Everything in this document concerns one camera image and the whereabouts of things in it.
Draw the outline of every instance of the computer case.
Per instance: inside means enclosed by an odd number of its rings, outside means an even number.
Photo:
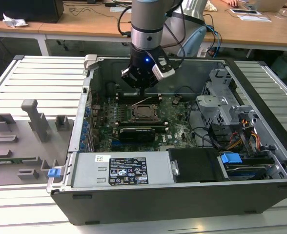
[[[57,23],[63,10],[62,0],[0,0],[0,20],[4,13],[27,22]]]

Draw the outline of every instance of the blue cable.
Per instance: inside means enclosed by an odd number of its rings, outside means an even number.
[[[215,53],[214,53],[214,55],[213,55],[213,58],[215,58],[215,56],[217,55],[218,50],[219,50],[219,48],[220,48],[220,46],[221,46],[220,40],[219,40],[219,38],[218,38],[218,33],[216,33],[216,32],[214,31],[214,29],[212,29],[210,26],[208,26],[208,25],[206,25],[206,24],[205,24],[205,26],[206,26],[209,30],[211,30],[211,31],[215,34],[215,36],[217,37],[217,48],[216,48],[216,51],[215,51]]]

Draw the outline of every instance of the power supply label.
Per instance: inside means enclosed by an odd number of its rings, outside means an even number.
[[[111,158],[109,184],[148,184],[148,170],[145,157]]]

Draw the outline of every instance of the person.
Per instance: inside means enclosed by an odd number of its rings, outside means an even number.
[[[239,7],[239,0],[222,0],[232,7]]]

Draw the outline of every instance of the motherboard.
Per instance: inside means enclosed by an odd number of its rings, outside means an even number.
[[[102,98],[92,107],[96,152],[166,151],[196,147],[188,101],[176,96],[146,98],[138,104]]]

